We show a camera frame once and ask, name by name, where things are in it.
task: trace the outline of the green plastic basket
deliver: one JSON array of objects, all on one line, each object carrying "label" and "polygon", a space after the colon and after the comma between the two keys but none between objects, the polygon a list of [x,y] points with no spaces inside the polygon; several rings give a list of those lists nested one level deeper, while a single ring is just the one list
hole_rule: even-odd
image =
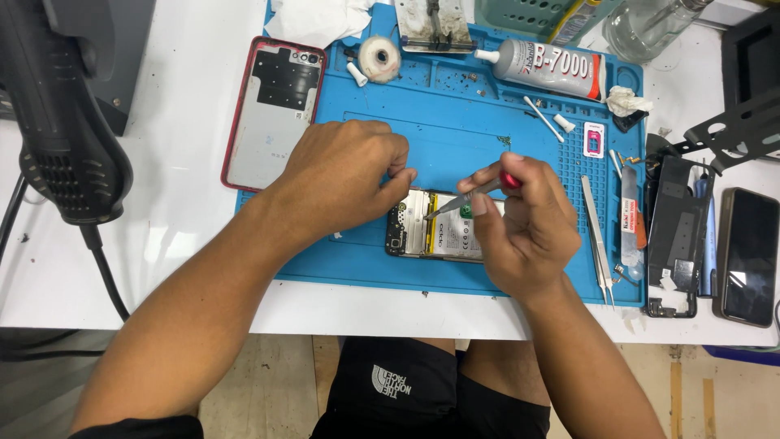
[{"label": "green plastic basket", "polygon": [[[475,0],[474,20],[482,26],[510,30],[546,40],[576,0]],[[602,0],[596,15],[569,45],[576,45],[596,23],[602,21],[621,0]]]}]

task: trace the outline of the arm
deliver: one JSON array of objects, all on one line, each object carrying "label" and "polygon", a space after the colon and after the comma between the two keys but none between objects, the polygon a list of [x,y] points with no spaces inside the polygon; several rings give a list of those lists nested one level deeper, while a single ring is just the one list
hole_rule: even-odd
[{"label": "arm", "polygon": [[563,273],[581,240],[576,210],[552,168],[505,152],[459,189],[484,184],[501,168],[523,187],[505,192],[503,218],[488,196],[475,197],[474,233],[488,276],[523,308],[555,412],[579,439],[665,437],[620,352]]},{"label": "arm", "polygon": [[192,409],[232,365],[290,258],[406,197],[417,176],[405,167],[408,149],[386,123],[310,127],[285,172],[128,319],[87,382],[71,430]]}]

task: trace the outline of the smartphone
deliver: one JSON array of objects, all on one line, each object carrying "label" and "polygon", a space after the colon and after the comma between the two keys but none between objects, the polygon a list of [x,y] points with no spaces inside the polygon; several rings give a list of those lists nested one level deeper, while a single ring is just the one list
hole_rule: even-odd
[{"label": "smartphone", "polygon": [[716,316],[756,327],[772,325],[780,204],[741,187],[723,191],[718,234]]},{"label": "smartphone", "polygon": [[322,49],[252,40],[222,164],[225,186],[260,191],[282,175],[314,121],[324,72]]},{"label": "smartphone", "polygon": [[[385,252],[407,258],[482,263],[482,248],[474,237],[471,204],[424,217],[460,194],[412,189],[388,213]],[[504,200],[494,200],[504,215]]]}]

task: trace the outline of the black cable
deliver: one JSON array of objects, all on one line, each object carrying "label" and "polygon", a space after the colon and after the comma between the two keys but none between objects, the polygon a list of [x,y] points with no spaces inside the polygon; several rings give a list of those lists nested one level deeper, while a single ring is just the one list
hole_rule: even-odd
[{"label": "black cable", "polygon": [[2,262],[2,255],[5,253],[5,245],[8,243],[8,239],[11,236],[13,222],[16,221],[16,214],[19,212],[19,206],[22,205],[24,191],[26,189],[27,180],[24,179],[24,175],[20,174],[19,179],[16,181],[16,187],[13,188],[11,201],[9,201],[8,208],[5,210],[5,215],[2,217],[2,224],[0,224],[0,262]]},{"label": "black cable", "polygon": [[51,351],[51,352],[33,352],[31,354],[22,354],[19,352],[0,351],[0,362],[25,362],[45,359],[57,359],[61,357],[99,357],[105,351]]},{"label": "black cable", "polygon": [[84,236],[84,242],[87,243],[87,248],[92,251],[97,262],[97,267],[100,270],[101,276],[103,276],[103,283],[105,289],[108,290],[108,297],[111,299],[111,303],[114,304],[116,312],[119,313],[119,317],[122,317],[122,321],[126,322],[130,318],[130,313],[127,312],[125,304],[122,303],[122,298],[119,296],[119,290],[114,283],[114,277],[111,275],[111,267],[108,266],[108,261],[103,254],[103,241],[100,239],[100,231],[95,224],[87,224],[79,226],[81,234]]},{"label": "black cable", "polygon": [[3,342],[0,342],[0,349],[11,349],[19,351],[23,349],[43,348],[44,346],[48,346],[60,340],[65,340],[67,337],[70,337],[71,335],[74,335],[78,332],[79,330],[67,330],[61,334],[55,335],[54,337],[45,338],[44,340],[27,344],[4,344]]}]

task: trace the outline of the man's right hand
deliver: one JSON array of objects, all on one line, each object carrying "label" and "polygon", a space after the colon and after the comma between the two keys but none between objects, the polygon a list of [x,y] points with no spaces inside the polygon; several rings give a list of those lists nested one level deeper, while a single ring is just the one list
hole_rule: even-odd
[{"label": "man's right hand", "polygon": [[503,219],[489,196],[475,195],[474,233],[496,287],[526,302],[561,281],[564,267],[581,244],[577,214],[546,162],[513,152],[504,152],[498,162],[461,180],[458,189],[470,191],[496,178],[501,169],[523,186],[504,191]]}]

